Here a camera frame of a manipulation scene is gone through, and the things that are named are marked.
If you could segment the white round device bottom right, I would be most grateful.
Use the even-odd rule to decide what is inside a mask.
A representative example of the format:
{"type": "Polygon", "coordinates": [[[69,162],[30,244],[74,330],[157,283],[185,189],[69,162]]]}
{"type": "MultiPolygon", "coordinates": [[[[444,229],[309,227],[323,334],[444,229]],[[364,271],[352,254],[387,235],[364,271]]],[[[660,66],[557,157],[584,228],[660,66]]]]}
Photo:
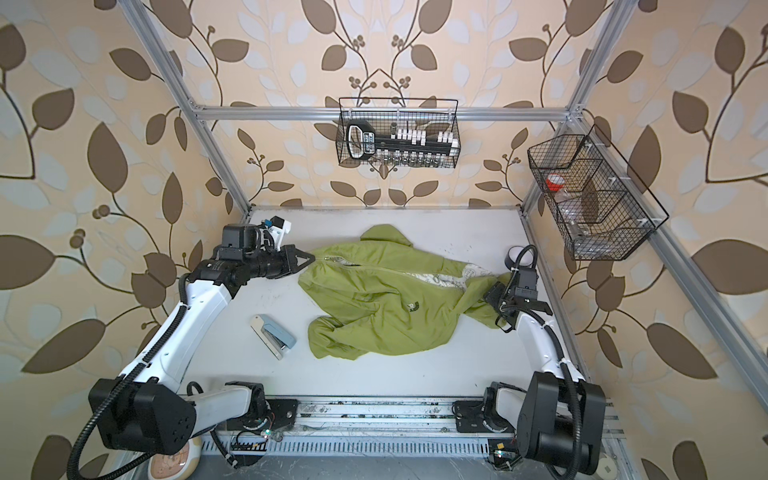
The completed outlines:
{"type": "Polygon", "coordinates": [[[617,480],[619,477],[619,468],[616,461],[609,456],[602,456],[593,474],[596,480],[617,480]]]}

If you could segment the red cap bottle in basket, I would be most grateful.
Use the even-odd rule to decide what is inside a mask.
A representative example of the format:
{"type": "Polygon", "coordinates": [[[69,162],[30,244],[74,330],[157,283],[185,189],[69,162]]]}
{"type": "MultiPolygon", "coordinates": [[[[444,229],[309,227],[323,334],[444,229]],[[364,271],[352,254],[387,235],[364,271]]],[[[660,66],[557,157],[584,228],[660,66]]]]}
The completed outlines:
{"type": "Polygon", "coordinates": [[[551,193],[557,193],[561,191],[566,185],[566,181],[563,176],[551,173],[545,178],[545,186],[551,193]]]}

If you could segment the small grey white block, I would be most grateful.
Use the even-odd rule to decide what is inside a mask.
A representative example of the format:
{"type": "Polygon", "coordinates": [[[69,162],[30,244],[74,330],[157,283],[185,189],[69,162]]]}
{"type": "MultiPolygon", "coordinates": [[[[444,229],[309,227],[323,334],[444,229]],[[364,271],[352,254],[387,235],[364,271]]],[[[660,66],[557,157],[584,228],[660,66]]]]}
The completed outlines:
{"type": "Polygon", "coordinates": [[[296,338],[268,315],[255,315],[250,325],[277,360],[282,360],[284,353],[296,344],[296,338]]]}

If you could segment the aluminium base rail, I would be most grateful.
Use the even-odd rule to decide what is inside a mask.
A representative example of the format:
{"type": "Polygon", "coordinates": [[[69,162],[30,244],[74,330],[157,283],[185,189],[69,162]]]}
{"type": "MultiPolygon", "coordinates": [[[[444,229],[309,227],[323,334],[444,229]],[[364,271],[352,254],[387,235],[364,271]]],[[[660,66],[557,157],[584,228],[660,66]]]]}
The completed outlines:
{"type": "Polygon", "coordinates": [[[480,397],[272,396],[265,418],[215,431],[236,457],[491,457],[512,448],[511,426],[480,397]]]}

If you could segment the pink white round device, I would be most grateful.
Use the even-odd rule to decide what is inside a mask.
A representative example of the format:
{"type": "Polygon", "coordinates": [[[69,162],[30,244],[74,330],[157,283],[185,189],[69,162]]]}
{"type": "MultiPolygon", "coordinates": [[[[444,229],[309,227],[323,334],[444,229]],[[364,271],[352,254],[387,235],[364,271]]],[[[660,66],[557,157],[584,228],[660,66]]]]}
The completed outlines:
{"type": "Polygon", "coordinates": [[[148,465],[149,480],[184,480],[196,470],[202,455],[200,437],[189,440],[173,455],[154,455],[148,465]]]}

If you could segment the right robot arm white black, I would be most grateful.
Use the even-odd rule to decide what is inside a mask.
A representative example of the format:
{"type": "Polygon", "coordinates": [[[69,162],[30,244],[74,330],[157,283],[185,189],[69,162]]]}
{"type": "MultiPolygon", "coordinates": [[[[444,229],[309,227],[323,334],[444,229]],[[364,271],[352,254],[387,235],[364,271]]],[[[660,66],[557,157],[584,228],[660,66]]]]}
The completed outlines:
{"type": "Polygon", "coordinates": [[[485,296],[502,330],[518,334],[534,367],[527,388],[494,382],[487,391],[487,426],[500,429],[503,420],[514,430],[512,445],[496,449],[493,456],[534,460],[555,479],[592,475],[601,456],[606,397],[566,355],[544,318],[552,310],[538,299],[537,282],[533,267],[515,267],[510,280],[495,284],[485,296]]]}

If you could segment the green jacket with patterned lining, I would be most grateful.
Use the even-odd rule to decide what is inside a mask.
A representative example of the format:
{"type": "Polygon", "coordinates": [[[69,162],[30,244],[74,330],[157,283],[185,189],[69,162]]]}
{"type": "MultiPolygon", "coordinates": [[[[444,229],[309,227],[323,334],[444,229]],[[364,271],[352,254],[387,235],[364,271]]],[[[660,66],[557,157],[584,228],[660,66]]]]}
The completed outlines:
{"type": "Polygon", "coordinates": [[[494,328],[484,297],[510,278],[419,250],[387,224],[313,254],[298,284],[323,312],[308,326],[317,359],[432,350],[451,340],[463,315],[494,328]]]}

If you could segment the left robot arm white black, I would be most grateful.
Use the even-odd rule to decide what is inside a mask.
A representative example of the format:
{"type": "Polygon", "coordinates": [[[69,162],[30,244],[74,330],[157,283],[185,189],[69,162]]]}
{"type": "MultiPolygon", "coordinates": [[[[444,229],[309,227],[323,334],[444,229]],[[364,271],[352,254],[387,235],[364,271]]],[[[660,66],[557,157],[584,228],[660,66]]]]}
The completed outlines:
{"type": "Polygon", "coordinates": [[[117,479],[231,419],[274,423],[260,383],[231,381],[208,392],[181,386],[209,328],[241,287],[254,278],[296,274],[314,262],[313,254],[285,243],[290,229],[278,216],[224,227],[212,257],[179,279],[180,299],[167,321],[118,377],[100,379],[90,390],[92,416],[73,444],[67,478],[82,478],[81,455],[93,432],[108,449],[137,453],[106,475],[117,479]]]}

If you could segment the black socket set rail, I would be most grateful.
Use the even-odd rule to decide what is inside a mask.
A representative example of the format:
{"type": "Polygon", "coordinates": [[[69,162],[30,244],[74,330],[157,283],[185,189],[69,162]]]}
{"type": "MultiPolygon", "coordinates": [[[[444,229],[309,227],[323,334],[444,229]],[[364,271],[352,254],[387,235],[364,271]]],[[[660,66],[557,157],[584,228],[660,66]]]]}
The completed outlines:
{"type": "Polygon", "coordinates": [[[365,120],[350,121],[340,137],[354,160],[385,162],[431,162],[456,160],[461,151],[459,137],[452,131],[401,127],[392,123],[382,133],[365,120]]]}

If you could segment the grey tape roll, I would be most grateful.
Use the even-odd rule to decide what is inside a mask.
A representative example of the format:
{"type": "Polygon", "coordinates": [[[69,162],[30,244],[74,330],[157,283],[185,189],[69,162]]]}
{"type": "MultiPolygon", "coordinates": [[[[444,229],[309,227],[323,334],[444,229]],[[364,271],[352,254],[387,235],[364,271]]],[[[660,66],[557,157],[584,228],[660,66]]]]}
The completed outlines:
{"type": "Polygon", "coordinates": [[[522,250],[523,248],[521,246],[513,246],[507,251],[504,264],[508,270],[516,269],[516,265],[518,264],[517,259],[522,250]]]}

